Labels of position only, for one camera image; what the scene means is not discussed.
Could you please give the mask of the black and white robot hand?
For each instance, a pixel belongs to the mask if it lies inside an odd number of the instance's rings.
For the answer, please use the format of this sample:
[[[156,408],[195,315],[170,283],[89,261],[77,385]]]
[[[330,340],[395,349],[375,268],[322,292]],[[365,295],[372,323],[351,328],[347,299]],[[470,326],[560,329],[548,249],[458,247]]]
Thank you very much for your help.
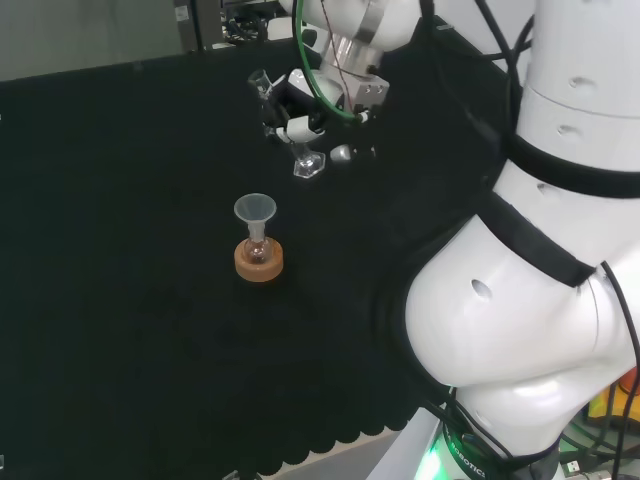
[[[288,147],[293,173],[311,178],[321,172],[326,155],[310,144],[326,133],[331,120],[344,126],[370,123],[384,103],[389,83],[376,75],[345,75],[335,71],[312,72],[320,91],[315,93],[301,69],[273,81],[264,70],[255,71],[248,83],[255,89],[265,136]]]

